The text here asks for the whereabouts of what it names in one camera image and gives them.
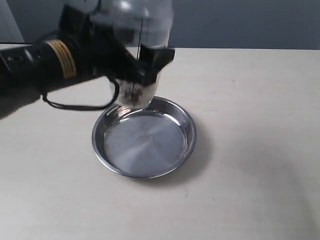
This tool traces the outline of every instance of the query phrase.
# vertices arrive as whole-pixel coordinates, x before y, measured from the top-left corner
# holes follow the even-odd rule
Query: stainless steel dish
[[[92,131],[93,149],[101,163],[137,179],[176,170],[190,157],[196,141],[196,125],[186,110],[157,96],[140,110],[111,106]]]

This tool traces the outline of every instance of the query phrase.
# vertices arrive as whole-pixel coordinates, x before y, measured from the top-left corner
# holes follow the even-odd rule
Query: clear plastic bottle
[[[168,46],[174,17],[172,0],[102,0],[100,11],[113,26],[115,37],[135,57],[139,56],[141,44],[150,48]],[[133,39],[128,38],[132,31]],[[148,87],[118,80],[120,94],[116,102],[130,108],[146,107],[155,96],[159,79],[160,75],[156,83]]]

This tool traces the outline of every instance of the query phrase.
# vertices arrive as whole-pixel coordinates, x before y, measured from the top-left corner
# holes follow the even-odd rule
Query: gray wall
[[[24,40],[32,42],[56,28],[65,1],[7,2]],[[172,2],[175,12],[172,47],[318,49],[320,46],[320,0]]]

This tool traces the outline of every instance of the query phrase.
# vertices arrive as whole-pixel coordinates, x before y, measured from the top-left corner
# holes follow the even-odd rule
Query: tabletop
[[[156,95],[190,113],[197,144],[151,180],[96,158],[101,112],[20,109],[0,122],[0,239],[319,240],[319,63],[312,50],[176,49]],[[111,94],[102,77],[49,97]]]

